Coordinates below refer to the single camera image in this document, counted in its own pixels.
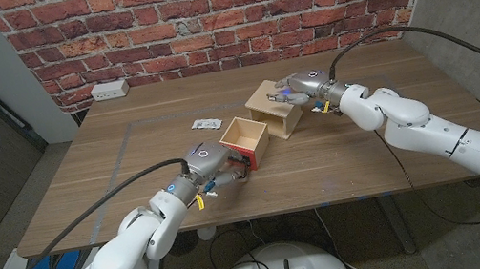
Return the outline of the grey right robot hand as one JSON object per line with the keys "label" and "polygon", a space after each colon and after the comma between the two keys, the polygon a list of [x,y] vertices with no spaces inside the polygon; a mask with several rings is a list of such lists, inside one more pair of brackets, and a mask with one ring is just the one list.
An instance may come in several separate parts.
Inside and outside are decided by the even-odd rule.
{"label": "grey right robot hand", "polygon": [[267,99],[273,102],[302,105],[314,98],[324,98],[324,87],[328,87],[330,78],[320,70],[293,73],[277,81],[275,93],[268,93]]}

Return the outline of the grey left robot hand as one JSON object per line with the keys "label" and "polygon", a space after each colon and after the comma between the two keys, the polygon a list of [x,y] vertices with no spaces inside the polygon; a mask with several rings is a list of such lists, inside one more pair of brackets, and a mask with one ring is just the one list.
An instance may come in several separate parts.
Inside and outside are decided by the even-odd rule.
{"label": "grey left robot hand", "polygon": [[250,161],[239,151],[214,142],[193,147],[185,160],[204,193],[235,181],[246,181],[250,172]]}

